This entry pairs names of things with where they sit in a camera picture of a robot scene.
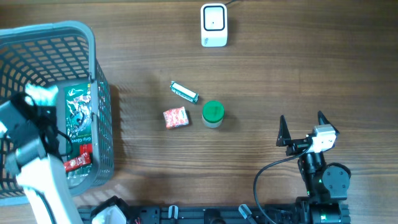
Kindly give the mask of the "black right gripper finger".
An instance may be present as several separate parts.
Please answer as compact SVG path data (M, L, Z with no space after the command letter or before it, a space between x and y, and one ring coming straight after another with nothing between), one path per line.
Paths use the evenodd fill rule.
M327 120L326 116L321 112L318 111L318 123L319 125L330 125L334 130L336 134L339 134L340 132Z
M291 145L292 139L290 136L289 129L287 127L287 122L285 120L285 116L280 116L280 123L279 123L279 133L277 136L276 146L288 146Z

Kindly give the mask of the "green grip gloves package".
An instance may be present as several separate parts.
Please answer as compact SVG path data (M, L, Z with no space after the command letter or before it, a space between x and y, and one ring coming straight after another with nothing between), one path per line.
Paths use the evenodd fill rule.
M68 86L64 92L65 133L71 139L71 143L67 143L66 160L69 160L78 154L80 145L92 144L91 84L81 83ZM91 172L91 167L92 164L67 172L68 184L72 187L80 184Z

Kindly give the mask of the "red snack stick packet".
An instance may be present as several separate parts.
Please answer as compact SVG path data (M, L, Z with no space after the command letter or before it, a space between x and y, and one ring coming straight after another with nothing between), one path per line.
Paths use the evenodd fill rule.
M78 154L64 163L66 172L70 172L91 164L92 144L82 144L79 146Z

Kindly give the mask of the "green lid jar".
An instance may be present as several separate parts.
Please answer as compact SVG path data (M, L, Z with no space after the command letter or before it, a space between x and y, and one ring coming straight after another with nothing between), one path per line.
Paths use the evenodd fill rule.
M202 109L202 121L207 128L218 128L224 118L225 110L219 101L208 101Z

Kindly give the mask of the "green white gum box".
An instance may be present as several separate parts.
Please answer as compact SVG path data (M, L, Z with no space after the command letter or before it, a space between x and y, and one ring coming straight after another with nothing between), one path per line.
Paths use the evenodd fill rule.
M197 104L198 102L198 93L189 90L175 81L171 81L170 90L193 104Z

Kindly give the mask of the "red white tissue pack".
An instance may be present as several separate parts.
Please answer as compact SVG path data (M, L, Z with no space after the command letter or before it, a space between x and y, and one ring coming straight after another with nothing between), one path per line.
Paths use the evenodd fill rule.
M189 124L189 119L184 106L180 108L169 109L163 112L163 116L167 129L173 129Z

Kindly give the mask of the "mint toilet wipes pack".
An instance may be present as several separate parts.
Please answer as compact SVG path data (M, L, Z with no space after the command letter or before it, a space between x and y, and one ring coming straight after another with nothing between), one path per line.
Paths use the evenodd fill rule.
M50 86L44 88L42 86L36 86L27 84L25 86L25 102L28 105L34 106L56 106L57 105L57 95L58 87Z

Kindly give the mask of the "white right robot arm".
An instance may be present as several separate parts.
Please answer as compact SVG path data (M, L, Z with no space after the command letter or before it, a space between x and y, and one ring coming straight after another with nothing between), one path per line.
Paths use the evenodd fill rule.
M284 116L276 145L287 148L287 156L296 156L306 197L296 198L286 212L276 215L277 223L350 223L348 197L351 171L340 163L326 163L323 153L334 148L340 132L318 112L318 125L303 139L292 139Z

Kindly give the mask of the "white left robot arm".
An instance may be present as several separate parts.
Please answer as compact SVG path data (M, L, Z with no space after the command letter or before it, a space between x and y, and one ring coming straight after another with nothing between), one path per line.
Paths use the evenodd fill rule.
M38 223L81 223L58 150L56 108L27 97L18 92L1 104L1 139L12 143L5 169L23 188Z

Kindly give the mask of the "white barcode scanner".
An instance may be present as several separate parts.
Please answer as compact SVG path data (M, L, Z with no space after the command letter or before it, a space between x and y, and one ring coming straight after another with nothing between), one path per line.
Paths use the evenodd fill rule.
M201 15L201 45L224 47L228 41L228 10L223 3L204 4Z

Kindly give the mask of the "grey plastic shopping basket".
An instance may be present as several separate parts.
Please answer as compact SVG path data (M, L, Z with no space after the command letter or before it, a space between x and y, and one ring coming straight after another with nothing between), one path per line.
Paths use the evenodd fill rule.
M64 89L81 83L91 84L93 153L91 172L70 186L73 196L105 184L114 174L110 87L96 59L94 34L78 21L1 30L1 100L27 84L57 86L57 126L65 133Z

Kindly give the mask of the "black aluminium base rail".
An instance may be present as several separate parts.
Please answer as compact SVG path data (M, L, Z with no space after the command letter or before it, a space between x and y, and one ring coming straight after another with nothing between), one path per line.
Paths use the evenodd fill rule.
M121 198L113 196L100 205L122 206L128 223L142 224L212 224L212 223L335 223L350 224L349 208L345 204L310 204L305 197L295 203L266 204L264 216L257 207L242 204L238 207L185 207L171 205L127 206Z

